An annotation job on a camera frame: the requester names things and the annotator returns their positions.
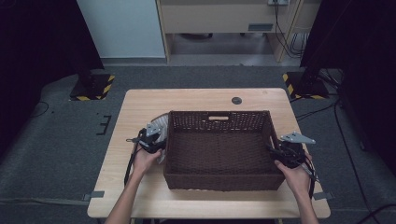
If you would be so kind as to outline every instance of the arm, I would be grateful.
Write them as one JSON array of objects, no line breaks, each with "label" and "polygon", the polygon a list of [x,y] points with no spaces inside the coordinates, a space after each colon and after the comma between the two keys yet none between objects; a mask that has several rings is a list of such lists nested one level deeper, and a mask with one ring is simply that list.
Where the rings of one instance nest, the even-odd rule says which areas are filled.
[{"label": "arm", "polygon": [[129,176],[128,182],[122,191],[122,194],[111,210],[110,215],[108,215],[106,220],[107,224],[129,223],[132,207],[134,205],[134,198],[136,196],[140,181],[151,164],[161,156],[160,150],[154,154],[149,154],[144,149],[140,149],[140,147],[137,149],[139,151],[137,152],[136,158],[134,159],[134,169]]},{"label": "arm", "polygon": [[275,161],[275,165],[285,175],[286,182],[294,194],[300,211],[301,222],[303,224],[318,223],[317,215],[315,214],[314,207],[308,195],[309,175],[304,168],[300,165],[294,169],[290,169],[280,161]]}]

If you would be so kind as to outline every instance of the yellow black hazard stripe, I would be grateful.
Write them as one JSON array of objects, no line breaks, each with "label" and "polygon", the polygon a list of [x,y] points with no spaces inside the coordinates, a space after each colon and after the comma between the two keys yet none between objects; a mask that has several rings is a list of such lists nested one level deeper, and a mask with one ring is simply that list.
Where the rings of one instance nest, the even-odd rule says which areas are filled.
[{"label": "yellow black hazard stripe", "polygon": [[286,87],[288,88],[288,92],[289,92],[289,95],[290,95],[291,99],[307,98],[307,99],[319,100],[319,99],[325,99],[326,98],[326,96],[321,96],[321,95],[299,95],[299,94],[296,94],[294,92],[293,86],[290,83],[288,74],[283,74],[282,77],[283,77],[283,81],[285,81]]},{"label": "yellow black hazard stripe", "polygon": [[93,96],[93,97],[92,96],[89,97],[89,96],[81,95],[81,96],[73,97],[70,100],[72,100],[72,101],[90,101],[90,100],[103,100],[103,99],[105,99],[107,94],[108,94],[108,91],[110,91],[111,84],[113,84],[114,77],[115,76],[109,76],[108,77],[107,84],[106,84],[105,88],[103,89],[103,93],[101,95],[97,95],[97,96]]}]

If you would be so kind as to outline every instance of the gray carpet floor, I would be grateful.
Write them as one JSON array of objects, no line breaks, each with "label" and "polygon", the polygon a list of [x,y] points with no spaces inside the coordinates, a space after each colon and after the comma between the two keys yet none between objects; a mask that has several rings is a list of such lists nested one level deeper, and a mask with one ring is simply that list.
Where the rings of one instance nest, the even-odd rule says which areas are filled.
[{"label": "gray carpet floor", "polygon": [[[130,89],[283,88],[281,75],[298,67],[260,66],[133,66],[107,67],[115,76],[105,100],[69,101],[77,76],[49,84],[41,101],[0,164],[0,198],[80,200],[90,193],[106,154],[125,92]],[[321,109],[337,100],[298,100],[296,116]],[[337,107],[346,142],[369,206],[396,203],[396,178],[374,152],[360,149],[358,136],[342,108]],[[111,116],[105,135],[100,123]],[[299,121],[302,133],[317,141],[308,146],[320,183],[331,192],[332,214],[321,223],[357,223],[369,214],[346,148],[335,122],[333,107]],[[380,223],[395,223],[396,208],[376,215]],[[97,223],[85,205],[2,204],[0,223]],[[283,223],[299,223],[283,219]],[[365,223],[376,223],[372,218]]]}]

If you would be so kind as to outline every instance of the forearm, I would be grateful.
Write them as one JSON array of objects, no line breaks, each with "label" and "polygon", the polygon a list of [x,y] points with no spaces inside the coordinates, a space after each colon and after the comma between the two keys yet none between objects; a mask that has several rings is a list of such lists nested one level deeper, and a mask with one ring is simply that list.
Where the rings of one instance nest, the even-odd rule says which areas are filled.
[{"label": "forearm", "polygon": [[106,224],[111,223],[129,223],[131,218],[132,207],[134,205],[134,198],[136,196],[137,188],[139,187],[140,181],[143,178],[143,174],[133,172],[126,184],[122,194],[114,205],[110,212],[110,215],[106,219]]},{"label": "forearm", "polygon": [[298,208],[300,211],[301,222],[305,223],[318,223],[317,215],[315,214],[314,207],[312,206],[311,199],[307,192],[294,194]]}]

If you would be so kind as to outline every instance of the wicker basket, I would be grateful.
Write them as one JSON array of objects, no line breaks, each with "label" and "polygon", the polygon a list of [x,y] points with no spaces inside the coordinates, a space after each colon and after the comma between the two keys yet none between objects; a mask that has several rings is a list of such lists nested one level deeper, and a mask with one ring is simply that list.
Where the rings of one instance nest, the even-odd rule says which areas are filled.
[{"label": "wicker basket", "polygon": [[277,190],[274,142],[269,111],[171,111],[163,175],[169,189]]}]

